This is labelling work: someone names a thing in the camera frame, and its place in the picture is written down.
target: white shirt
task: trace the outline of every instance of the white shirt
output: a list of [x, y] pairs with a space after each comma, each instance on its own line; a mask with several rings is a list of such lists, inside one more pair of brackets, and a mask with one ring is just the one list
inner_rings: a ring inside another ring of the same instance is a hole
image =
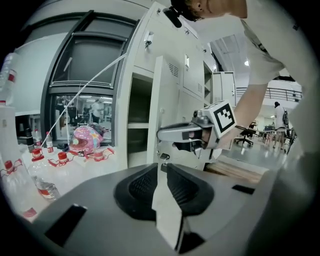
[[277, 106], [275, 108], [274, 111], [274, 115], [275, 115], [275, 128], [278, 129], [280, 127], [285, 128], [285, 124], [283, 121], [283, 117], [284, 117], [284, 113], [285, 113], [285, 109], [282, 106]]
[[93, 105], [92, 105], [92, 114], [99, 118], [100, 117], [100, 109], [102, 109], [101, 107], [101, 104], [95, 102]]
[[246, 4], [247, 18], [243, 21], [267, 51], [247, 39], [249, 84], [267, 84], [286, 68], [304, 92], [314, 86], [320, 78], [320, 66], [295, 20], [272, 0], [246, 0]]

